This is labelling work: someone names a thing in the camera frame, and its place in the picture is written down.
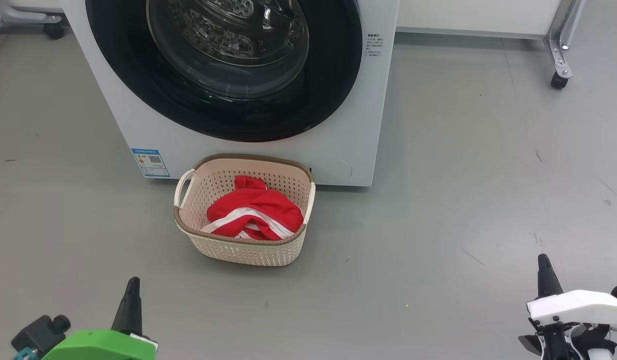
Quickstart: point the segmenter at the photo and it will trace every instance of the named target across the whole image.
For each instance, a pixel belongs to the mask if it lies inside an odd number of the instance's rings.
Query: washing machine door
[[[86,0],[86,11],[135,95],[230,141],[285,139],[322,123],[362,59],[355,0]]]

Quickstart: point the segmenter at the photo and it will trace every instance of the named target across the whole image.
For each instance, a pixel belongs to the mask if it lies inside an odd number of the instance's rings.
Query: beige plastic basket
[[[209,223],[206,210],[235,190],[237,175],[259,178],[266,182],[268,189],[283,193],[299,207],[304,224],[295,234],[279,241],[235,239],[203,232],[202,228]],[[220,154],[206,157],[182,175],[173,204],[177,226],[204,255],[238,264],[283,267],[300,255],[314,200],[315,180],[302,164],[273,157]]]

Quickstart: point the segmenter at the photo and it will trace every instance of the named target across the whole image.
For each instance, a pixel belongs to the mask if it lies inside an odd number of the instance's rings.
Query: clothes
[[[295,203],[260,178],[235,176],[235,191],[206,211],[210,224],[202,231],[239,239],[281,240],[295,234],[304,216]]]

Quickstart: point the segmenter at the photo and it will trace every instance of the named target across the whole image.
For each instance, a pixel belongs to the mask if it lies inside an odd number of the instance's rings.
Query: white washing machine
[[[204,157],[371,186],[400,0],[62,0],[146,178]]]

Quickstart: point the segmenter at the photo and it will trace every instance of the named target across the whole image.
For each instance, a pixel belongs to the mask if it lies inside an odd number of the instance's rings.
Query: black caster wheel
[[[51,40],[62,39],[64,28],[59,23],[44,23],[44,34]]]
[[[558,72],[556,71],[553,74],[553,78],[550,81],[550,86],[553,89],[562,90],[565,87],[567,87],[568,83],[569,83],[569,79],[565,79],[564,77],[560,77],[560,75],[558,75]]]

